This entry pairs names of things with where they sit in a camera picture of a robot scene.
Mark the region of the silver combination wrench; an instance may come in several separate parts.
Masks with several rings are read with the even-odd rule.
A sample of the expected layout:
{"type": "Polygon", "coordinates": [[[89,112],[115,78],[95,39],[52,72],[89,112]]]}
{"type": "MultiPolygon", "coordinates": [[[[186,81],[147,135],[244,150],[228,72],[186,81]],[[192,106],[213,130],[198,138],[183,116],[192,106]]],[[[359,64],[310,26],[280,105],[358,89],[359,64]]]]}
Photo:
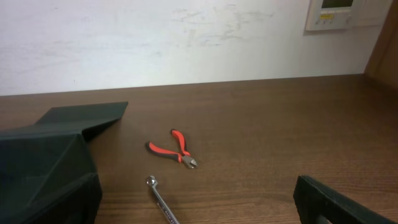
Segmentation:
{"type": "Polygon", "coordinates": [[[163,200],[163,198],[160,196],[160,193],[157,191],[157,185],[158,181],[153,175],[148,176],[147,180],[147,185],[150,188],[150,191],[152,195],[155,198],[155,201],[157,202],[160,210],[164,214],[165,218],[168,220],[170,224],[180,224],[180,222],[177,220],[171,209],[169,209],[168,205],[166,202],[163,200]]]}

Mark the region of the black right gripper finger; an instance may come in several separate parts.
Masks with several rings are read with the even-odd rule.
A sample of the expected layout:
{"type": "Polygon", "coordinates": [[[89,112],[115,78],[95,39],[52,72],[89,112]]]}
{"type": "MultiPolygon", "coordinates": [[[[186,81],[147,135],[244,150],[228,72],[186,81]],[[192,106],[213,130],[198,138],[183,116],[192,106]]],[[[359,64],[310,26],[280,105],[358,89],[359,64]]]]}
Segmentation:
{"type": "Polygon", "coordinates": [[[293,198],[302,224],[395,224],[308,175],[298,176],[293,198]]]}

